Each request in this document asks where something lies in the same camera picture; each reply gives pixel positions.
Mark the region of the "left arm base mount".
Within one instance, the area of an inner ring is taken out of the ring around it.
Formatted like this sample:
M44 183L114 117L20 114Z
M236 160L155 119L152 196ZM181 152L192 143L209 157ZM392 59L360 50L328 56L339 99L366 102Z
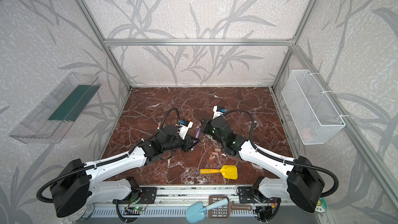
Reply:
M157 187L133 188L125 201L130 204L154 204L157 196Z

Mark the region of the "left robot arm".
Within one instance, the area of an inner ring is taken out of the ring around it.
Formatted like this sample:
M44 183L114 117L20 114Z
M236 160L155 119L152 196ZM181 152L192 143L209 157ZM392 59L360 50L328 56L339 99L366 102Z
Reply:
M127 179L110 181L109 178L158 161L168 151L189 152L200 140L187 131L188 127L179 131L177 126L167 125L121 154L87 163L73 160L57 178L38 189L36 198L52 203L58 218L70 216L92 203L125 200L133 185Z

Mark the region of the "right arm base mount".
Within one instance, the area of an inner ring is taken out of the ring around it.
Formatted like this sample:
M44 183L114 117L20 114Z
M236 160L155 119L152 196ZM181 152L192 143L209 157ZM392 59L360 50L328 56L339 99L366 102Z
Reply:
M278 198L266 198L258 190L253 191L252 187L240 186L237 188L237 195L240 203L251 204L274 204L278 203Z

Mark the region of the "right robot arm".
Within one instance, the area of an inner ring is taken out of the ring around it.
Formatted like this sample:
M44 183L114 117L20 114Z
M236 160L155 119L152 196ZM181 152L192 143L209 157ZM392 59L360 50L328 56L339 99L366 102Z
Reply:
M222 116L201 121L202 133L209 135L232 157L251 162L278 177L273 183L261 178L252 189L259 202L266 198L289 199L308 213L314 213L321 198L335 193L337 176L331 171L312 165L303 156L285 157L256 145L250 139L235 134Z

